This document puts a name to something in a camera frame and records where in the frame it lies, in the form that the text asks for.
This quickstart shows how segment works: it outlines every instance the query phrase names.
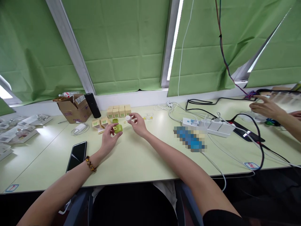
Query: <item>small beige box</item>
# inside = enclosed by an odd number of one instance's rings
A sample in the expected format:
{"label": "small beige box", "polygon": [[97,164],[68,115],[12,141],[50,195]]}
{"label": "small beige box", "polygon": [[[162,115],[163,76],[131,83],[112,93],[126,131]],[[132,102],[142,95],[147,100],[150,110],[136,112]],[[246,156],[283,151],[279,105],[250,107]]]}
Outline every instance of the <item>small beige box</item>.
{"label": "small beige box", "polygon": [[102,127],[106,127],[107,125],[111,124],[111,121],[107,117],[103,117],[100,119]]}
{"label": "small beige box", "polygon": [[131,109],[130,105],[125,105],[124,110],[125,110],[126,115],[129,115],[130,113],[132,113],[132,109]]}
{"label": "small beige box", "polygon": [[114,118],[119,118],[119,108],[114,108],[113,109],[113,117]]}
{"label": "small beige box", "polygon": [[113,118],[113,108],[109,108],[107,110],[107,116],[108,116],[108,118]]}
{"label": "small beige box", "polygon": [[104,128],[100,125],[99,119],[92,121],[92,127],[98,130],[98,134],[102,134],[104,132]]}
{"label": "small beige box", "polygon": [[120,118],[125,117],[124,105],[121,108],[119,107],[119,115],[120,115]]}

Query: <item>green curtain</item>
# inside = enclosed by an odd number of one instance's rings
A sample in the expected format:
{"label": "green curtain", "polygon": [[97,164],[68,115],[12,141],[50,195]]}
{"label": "green curtain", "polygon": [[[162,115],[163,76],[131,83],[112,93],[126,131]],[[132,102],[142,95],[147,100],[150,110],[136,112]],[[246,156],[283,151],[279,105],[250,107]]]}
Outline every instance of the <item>green curtain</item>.
{"label": "green curtain", "polygon": [[[295,0],[222,1],[223,49],[230,72],[251,59],[281,22]],[[192,0],[184,0],[168,96],[178,90],[181,49]],[[220,46],[214,0],[195,0],[184,42],[179,94],[232,89]]]}
{"label": "green curtain", "polygon": [[14,110],[10,108],[2,98],[0,98],[0,116],[14,113]]}
{"label": "green curtain", "polygon": [[25,103],[84,91],[46,1],[0,1],[0,75]]}
{"label": "green curtain", "polygon": [[170,0],[63,0],[98,95],[161,89]]}
{"label": "green curtain", "polygon": [[301,1],[296,1],[253,68],[248,88],[301,81]]}

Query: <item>beaded bracelet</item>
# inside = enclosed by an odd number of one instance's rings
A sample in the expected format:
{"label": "beaded bracelet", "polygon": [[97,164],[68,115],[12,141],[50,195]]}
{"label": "beaded bracelet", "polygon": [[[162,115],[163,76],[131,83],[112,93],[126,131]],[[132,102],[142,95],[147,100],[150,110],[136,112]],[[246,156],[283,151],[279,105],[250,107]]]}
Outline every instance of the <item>beaded bracelet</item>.
{"label": "beaded bracelet", "polygon": [[90,156],[87,155],[86,162],[87,162],[89,168],[91,169],[92,172],[96,172],[96,167],[93,167],[93,165],[92,165],[92,163],[90,162],[89,159],[90,159]]}

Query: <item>red cable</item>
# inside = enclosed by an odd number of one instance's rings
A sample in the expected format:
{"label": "red cable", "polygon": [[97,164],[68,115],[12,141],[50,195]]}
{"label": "red cable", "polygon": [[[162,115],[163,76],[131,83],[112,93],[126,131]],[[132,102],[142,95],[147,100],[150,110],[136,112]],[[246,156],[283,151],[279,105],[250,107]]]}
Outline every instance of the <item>red cable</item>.
{"label": "red cable", "polygon": [[220,21],[219,21],[219,11],[218,11],[218,6],[217,6],[217,1],[215,0],[215,8],[216,8],[216,15],[217,15],[217,23],[219,25],[219,38],[220,38],[220,44],[221,44],[221,47],[220,47],[220,50],[222,51],[222,55],[223,55],[223,59],[224,59],[224,64],[227,68],[227,71],[228,71],[228,75],[230,77],[230,79],[233,81],[234,85],[236,85],[241,91],[244,92],[245,95],[248,95],[242,88],[240,88],[235,82],[234,82],[234,79],[231,77],[230,75],[230,70],[229,70],[229,67],[228,67],[228,64],[226,62],[226,59],[224,57],[224,49],[223,49],[223,39],[222,39],[222,30],[221,30],[221,27],[220,27]]}

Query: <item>black sleeve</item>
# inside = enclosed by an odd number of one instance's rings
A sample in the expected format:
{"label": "black sleeve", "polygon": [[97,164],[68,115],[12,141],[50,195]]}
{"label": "black sleeve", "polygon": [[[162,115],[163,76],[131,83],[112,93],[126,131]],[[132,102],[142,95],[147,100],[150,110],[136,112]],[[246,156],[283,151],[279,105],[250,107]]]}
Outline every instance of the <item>black sleeve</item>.
{"label": "black sleeve", "polygon": [[203,216],[203,222],[204,226],[247,226],[241,217],[225,210],[209,210]]}

